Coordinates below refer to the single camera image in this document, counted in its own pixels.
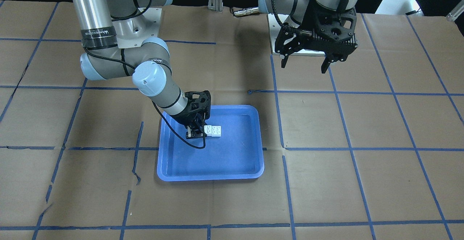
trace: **table surface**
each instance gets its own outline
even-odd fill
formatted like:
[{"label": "table surface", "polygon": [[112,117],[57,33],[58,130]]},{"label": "table surface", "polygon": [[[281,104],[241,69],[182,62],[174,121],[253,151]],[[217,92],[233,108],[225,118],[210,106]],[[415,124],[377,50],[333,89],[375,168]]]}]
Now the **table surface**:
[{"label": "table surface", "polygon": [[169,183],[151,101],[81,73],[73,4],[2,2],[0,239],[464,239],[464,38],[373,14],[356,36],[326,74],[282,69],[266,15],[164,7],[174,80],[254,106],[265,147],[258,179]]}]

